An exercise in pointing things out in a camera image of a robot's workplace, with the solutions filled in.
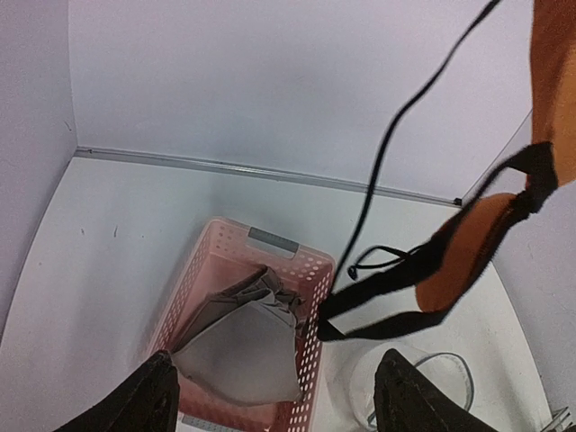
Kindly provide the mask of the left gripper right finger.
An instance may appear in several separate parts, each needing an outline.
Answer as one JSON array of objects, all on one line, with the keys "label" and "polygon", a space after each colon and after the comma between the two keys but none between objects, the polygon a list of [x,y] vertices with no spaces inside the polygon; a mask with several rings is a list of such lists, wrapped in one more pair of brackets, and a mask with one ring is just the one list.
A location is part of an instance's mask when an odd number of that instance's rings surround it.
[{"label": "left gripper right finger", "polygon": [[[427,355],[428,361],[439,354]],[[475,386],[470,367],[457,358],[465,372],[466,399],[461,407],[446,396],[397,349],[385,352],[375,372],[374,415],[378,431],[492,431],[470,413]]]}]

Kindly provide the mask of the pink perforated plastic basket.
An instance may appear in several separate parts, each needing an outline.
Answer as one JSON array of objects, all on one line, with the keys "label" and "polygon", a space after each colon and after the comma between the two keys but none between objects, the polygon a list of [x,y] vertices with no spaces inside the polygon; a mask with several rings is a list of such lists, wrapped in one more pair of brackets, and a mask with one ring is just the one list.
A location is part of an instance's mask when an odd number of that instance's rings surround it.
[{"label": "pink perforated plastic basket", "polygon": [[331,256],[215,218],[173,272],[144,352],[178,371],[186,431],[308,431],[322,345],[320,302]]}]

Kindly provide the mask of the white mesh laundry bag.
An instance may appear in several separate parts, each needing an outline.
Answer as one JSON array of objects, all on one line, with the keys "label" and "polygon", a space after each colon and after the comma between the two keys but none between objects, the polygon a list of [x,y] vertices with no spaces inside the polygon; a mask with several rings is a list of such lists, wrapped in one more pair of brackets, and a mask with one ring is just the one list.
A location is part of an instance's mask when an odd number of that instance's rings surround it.
[{"label": "white mesh laundry bag", "polygon": [[336,365],[328,381],[329,393],[338,410],[360,431],[375,431],[375,374],[384,354],[398,351],[449,400],[470,410],[474,399],[472,372],[456,353],[428,353],[402,342],[362,344],[351,342],[337,349]]}]

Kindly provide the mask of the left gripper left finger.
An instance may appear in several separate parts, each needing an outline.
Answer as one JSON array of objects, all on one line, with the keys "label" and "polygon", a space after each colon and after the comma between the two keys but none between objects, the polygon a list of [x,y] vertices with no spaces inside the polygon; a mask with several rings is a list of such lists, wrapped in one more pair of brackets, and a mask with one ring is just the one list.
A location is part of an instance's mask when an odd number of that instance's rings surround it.
[{"label": "left gripper left finger", "polygon": [[159,350],[103,400],[58,430],[171,432],[178,404],[177,369],[170,354]]}]

